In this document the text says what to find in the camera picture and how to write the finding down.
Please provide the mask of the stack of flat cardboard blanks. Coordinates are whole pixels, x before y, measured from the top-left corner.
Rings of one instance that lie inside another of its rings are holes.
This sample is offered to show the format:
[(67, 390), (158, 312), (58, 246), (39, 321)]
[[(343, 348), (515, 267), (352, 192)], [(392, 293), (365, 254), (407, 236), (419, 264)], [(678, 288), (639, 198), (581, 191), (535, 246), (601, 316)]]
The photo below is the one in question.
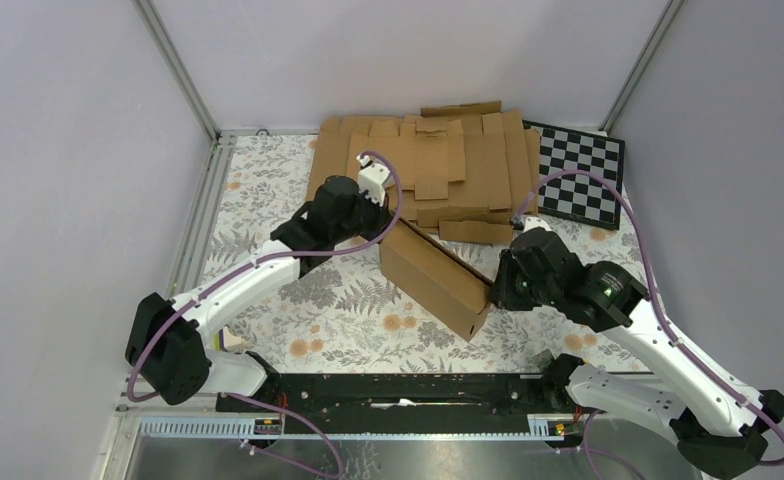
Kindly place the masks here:
[(498, 101), (424, 107), (417, 115), (332, 116), (316, 141), (312, 197), (331, 175), (356, 177), (356, 157), (376, 151), (393, 164), (402, 192), (388, 190), (403, 219), (440, 239), (507, 245), (518, 209), (539, 210), (528, 194), (543, 166), (541, 135)]

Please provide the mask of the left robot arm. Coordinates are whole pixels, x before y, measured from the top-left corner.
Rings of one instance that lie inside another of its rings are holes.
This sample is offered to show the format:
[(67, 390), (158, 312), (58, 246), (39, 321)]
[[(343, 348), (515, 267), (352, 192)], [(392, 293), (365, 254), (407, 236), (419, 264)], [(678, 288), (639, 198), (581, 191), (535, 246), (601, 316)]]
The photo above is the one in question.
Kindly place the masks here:
[(392, 183), (387, 168), (357, 179), (331, 176), (232, 271), (171, 299), (143, 298), (125, 358), (150, 395), (178, 405), (198, 393), (236, 393), (253, 410), (272, 407), (279, 387), (271, 367), (255, 354), (221, 351), (213, 340), (238, 314), (330, 259), (337, 245), (380, 238), (394, 219), (386, 198)]

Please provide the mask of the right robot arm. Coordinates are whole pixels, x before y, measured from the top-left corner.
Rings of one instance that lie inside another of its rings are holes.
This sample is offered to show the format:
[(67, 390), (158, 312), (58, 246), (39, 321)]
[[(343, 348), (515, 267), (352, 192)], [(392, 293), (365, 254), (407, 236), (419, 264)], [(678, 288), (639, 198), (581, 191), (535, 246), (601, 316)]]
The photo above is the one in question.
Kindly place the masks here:
[(763, 464), (765, 434), (784, 417), (784, 395), (720, 367), (657, 316), (648, 290), (620, 265), (583, 264), (556, 233), (533, 228), (501, 251), (489, 300), (508, 311), (554, 308), (630, 351), (666, 385), (653, 389), (562, 354), (543, 374), (541, 396), (551, 410), (576, 404), (614, 414), (666, 439), (717, 479)]

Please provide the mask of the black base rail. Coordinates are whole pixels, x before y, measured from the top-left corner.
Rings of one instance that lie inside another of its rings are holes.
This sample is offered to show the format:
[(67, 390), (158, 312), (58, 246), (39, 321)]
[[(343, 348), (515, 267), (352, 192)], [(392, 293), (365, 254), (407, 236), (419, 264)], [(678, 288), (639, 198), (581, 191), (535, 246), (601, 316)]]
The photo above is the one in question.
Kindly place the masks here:
[(527, 434), (530, 416), (589, 411), (537, 374), (277, 374), (253, 397), (329, 436)]

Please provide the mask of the black white checkerboard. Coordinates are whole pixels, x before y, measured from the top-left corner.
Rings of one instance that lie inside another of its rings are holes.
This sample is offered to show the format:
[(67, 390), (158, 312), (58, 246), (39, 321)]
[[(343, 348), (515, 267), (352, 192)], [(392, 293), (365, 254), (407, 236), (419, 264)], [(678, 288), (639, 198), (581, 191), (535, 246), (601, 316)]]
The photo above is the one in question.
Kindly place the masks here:
[(613, 195), (623, 191), (626, 143), (603, 134), (525, 120), (540, 134), (539, 175), (578, 170), (555, 178), (537, 195), (538, 211), (606, 230), (621, 224), (622, 205)]

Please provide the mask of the floral table mat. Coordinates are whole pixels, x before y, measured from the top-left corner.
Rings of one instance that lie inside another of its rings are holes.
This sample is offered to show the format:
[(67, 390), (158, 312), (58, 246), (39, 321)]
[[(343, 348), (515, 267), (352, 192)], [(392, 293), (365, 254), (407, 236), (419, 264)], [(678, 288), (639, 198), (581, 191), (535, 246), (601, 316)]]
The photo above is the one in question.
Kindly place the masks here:
[[(203, 281), (253, 253), (301, 206), (315, 143), (312, 135), (232, 140)], [(382, 275), (376, 248), (324, 263), (254, 303), (230, 330), (284, 373), (533, 372), (544, 351), (611, 372), (644, 370), (626, 347), (550, 308), (493, 310), (464, 340)]]

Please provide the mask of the brown cardboard box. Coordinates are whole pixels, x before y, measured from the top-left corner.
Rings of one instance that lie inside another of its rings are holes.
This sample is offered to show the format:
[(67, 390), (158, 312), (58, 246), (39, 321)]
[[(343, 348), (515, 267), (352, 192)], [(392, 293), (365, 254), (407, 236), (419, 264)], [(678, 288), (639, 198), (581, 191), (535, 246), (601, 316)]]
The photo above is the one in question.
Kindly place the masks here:
[(380, 242), (381, 273), (465, 341), (483, 327), (493, 282), (400, 220)]

